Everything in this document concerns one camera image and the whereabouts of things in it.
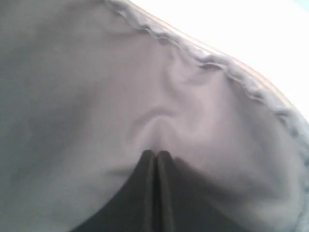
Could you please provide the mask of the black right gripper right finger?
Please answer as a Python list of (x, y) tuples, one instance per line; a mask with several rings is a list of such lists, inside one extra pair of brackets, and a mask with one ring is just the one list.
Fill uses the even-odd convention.
[(162, 232), (240, 232), (241, 226), (189, 186), (167, 151), (157, 154)]

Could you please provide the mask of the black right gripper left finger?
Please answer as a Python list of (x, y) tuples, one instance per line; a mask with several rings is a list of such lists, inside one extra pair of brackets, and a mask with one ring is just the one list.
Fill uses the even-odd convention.
[(143, 151), (133, 173), (112, 199), (74, 232), (154, 232), (156, 156)]

